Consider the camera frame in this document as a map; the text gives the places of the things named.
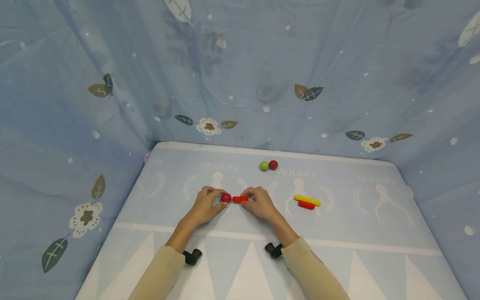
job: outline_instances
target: blue fabric wall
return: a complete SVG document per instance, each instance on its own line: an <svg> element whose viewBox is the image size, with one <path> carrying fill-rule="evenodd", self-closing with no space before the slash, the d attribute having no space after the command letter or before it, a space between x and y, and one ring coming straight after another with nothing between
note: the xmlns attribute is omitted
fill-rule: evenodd
<svg viewBox="0 0 480 300"><path fill-rule="evenodd" d="M0 2L0 298L73 299L144 155L165 140L394 162L480 298L479 10ZM81 227L86 203L102 204L100 221Z"/></svg>

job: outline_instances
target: red block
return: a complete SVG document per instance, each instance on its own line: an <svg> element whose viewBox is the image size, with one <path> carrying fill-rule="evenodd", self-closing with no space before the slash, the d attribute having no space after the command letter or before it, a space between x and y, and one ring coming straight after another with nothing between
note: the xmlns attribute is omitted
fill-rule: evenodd
<svg viewBox="0 0 480 300"><path fill-rule="evenodd" d="M306 209L314 209L315 208L315 205L313 205L311 203L308 203L308 202L305 202L305 201L298 201L298 202L299 202L300 207L303 207L303 208L306 208Z"/></svg>
<svg viewBox="0 0 480 300"><path fill-rule="evenodd" d="M232 201L235 202L235 203L240 203L240 202L243 202L243 201L248 201L248 198L247 197L233 197Z"/></svg>
<svg viewBox="0 0 480 300"><path fill-rule="evenodd" d="M231 200L232 200L232 196L230 196L229 193L226 192L222 194L222 202L230 203Z"/></svg>

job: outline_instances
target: yellow block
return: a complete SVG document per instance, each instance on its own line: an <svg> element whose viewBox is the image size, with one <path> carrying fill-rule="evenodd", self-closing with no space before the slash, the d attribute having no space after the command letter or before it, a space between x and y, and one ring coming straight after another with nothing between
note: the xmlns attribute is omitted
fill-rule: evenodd
<svg viewBox="0 0 480 300"><path fill-rule="evenodd" d="M305 197L305 196L302 196L302 195L295 195L294 199L297 200L297 201L308 202L308 203L311 203L315 206L322 205L322 203L320 201L312 199L312 198L308 198L308 197Z"/></svg>

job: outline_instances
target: light blue mattress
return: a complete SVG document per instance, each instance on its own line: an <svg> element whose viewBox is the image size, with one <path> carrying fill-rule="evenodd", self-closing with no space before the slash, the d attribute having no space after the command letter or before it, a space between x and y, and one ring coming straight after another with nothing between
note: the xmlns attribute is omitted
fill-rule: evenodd
<svg viewBox="0 0 480 300"><path fill-rule="evenodd" d="M276 171L259 170L272 159ZM395 165L177 142L150 153L76 299L127 299L205 185L232 196L267 189L352 300L466 299ZM322 205L300 208L295 194ZM264 251L268 242L278 244L271 228L231 204L191 238L187 250L203 256L169 299L304 299L283 260Z"/></svg>

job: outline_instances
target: red stick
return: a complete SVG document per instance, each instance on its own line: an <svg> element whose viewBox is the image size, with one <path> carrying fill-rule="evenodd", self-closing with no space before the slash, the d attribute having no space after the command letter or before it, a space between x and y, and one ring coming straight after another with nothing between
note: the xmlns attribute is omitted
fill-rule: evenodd
<svg viewBox="0 0 480 300"><path fill-rule="evenodd" d="M305 201L298 201L299 203L299 206L300 207L303 207L303 208L306 208L306 209L314 209L315 208L315 205L314 204L311 204L311 203L308 203L308 202L305 202Z"/></svg>
<svg viewBox="0 0 480 300"><path fill-rule="evenodd" d="M236 203L240 203L240 202L243 202L243 201L248 201L248 198L247 197L232 197L232 201L236 202Z"/></svg>

